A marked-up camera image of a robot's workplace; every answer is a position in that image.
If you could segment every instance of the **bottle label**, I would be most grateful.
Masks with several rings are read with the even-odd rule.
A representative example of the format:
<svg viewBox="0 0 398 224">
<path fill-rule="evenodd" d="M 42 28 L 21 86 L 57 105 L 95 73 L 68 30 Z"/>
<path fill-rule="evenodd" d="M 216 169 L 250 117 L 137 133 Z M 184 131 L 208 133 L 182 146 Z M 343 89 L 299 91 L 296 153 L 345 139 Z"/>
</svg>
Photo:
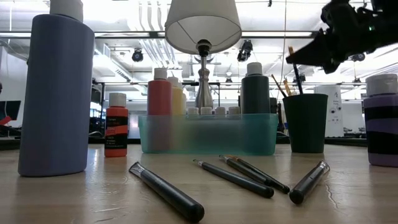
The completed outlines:
<svg viewBox="0 0 398 224">
<path fill-rule="evenodd" d="M 106 117 L 105 149 L 126 149 L 128 117 Z"/>
</svg>

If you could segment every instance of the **ceiling light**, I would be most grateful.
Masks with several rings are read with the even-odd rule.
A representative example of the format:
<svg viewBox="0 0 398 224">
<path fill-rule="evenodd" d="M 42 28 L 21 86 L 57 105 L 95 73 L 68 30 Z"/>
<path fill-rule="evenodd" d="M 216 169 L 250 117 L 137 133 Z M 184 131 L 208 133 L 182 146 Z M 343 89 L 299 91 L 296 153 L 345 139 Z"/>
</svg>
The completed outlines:
<svg viewBox="0 0 398 224">
<path fill-rule="evenodd" d="M 149 37 L 148 32 L 95 32 L 95 37 Z"/>
<path fill-rule="evenodd" d="M 312 35 L 312 32 L 242 32 L 242 38 L 246 37 L 310 37 Z"/>
<path fill-rule="evenodd" d="M 1 38 L 30 38 L 30 32 L 0 32 Z"/>
</svg>

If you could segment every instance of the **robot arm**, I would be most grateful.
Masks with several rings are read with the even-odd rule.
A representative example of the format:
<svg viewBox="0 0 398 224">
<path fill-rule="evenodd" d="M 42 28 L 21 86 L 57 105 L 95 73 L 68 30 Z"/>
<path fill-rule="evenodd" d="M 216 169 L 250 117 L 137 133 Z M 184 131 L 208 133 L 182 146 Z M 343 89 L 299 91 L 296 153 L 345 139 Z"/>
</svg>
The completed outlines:
<svg viewBox="0 0 398 224">
<path fill-rule="evenodd" d="M 329 28 L 320 29 L 314 40 L 286 58 L 287 63 L 336 71 L 348 57 L 398 42 L 397 0 L 372 0 L 373 10 L 350 6 L 349 0 L 332 0 L 322 9 Z"/>
</svg>

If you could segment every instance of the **translucent plastic bin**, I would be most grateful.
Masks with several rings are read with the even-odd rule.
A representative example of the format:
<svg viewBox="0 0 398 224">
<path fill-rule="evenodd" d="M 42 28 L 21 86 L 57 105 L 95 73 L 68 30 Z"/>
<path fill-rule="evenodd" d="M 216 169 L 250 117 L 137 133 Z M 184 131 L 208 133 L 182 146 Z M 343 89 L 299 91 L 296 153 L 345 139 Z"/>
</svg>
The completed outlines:
<svg viewBox="0 0 398 224">
<path fill-rule="evenodd" d="M 270 156 L 277 126 L 276 114 L 139 117 L 144 153 Z"/>
</svg>

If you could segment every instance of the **bottle cap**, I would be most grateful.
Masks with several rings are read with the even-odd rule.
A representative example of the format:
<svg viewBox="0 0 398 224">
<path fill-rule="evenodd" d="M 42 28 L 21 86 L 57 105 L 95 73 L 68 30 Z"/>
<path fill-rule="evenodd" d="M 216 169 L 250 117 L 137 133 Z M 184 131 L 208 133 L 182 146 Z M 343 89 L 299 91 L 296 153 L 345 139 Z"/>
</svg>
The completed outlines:
<svg viewBox="0 0 398 224">
<path fill-rule="evenodd" d="M 167 81 L 169 81 L 173 85 L 173 87 L 180 88 L 180 85 L 179 85 L 177 77 L 168 77 Z"/>
<path fill-rule="evenodd" d="M 81 0 L 51 0 L 50 14 L 64 15 L 83 22 L 83 3 Z"/>
<path fill-rule="evenodd" d="M 199 115 L 199 108 L 188 108 L 188 115 Z"/>
<path fill-rule="evenodd" d="M 374 75 L 366 79 L 368 96 L 395 94 L 398 92 L 398 76 L 396 74 Z"/>
<path fill-rule="evenodd" d="M 217 107 L 215 109 L 215 111 L 216 111 L 216 113 L 215 113 L 216 115 L 225 115 L 226 114 L 225 107 L 222 107 L 222 106 Z"/>
<path fill-rule="evenodd" d="M 163 79 L 163 80 L 167 80 L 167 68 L 155 68 L 155 72 L 154 72 L 154 79 L 158 80 L 158 79 Z"/>
<path fill-rule="evenodd" d="M 110 93 L 109 106 L 122 106 L 126 107 L 126 94 L 124 93 Z"/>
<path fill-rule="evenodd" d="M 203 107 L 200 108 L 200 115 L 211 115 L 212 111 L 213 111 L 212 108 Z"/>
<path fill-rule="evenodd" d="M 229 115 L 241 114 L 241 108 L 238 106 L 232 106 L 232 107 L 228 108 L 228 111 L 229 111 Z"/>
<path fill-rule="evenodd" d="M 262 75 L 262 65 L 260 62 L 253 62 L 248 64 L 248 73 L 249 75 Z"/>
</svg>

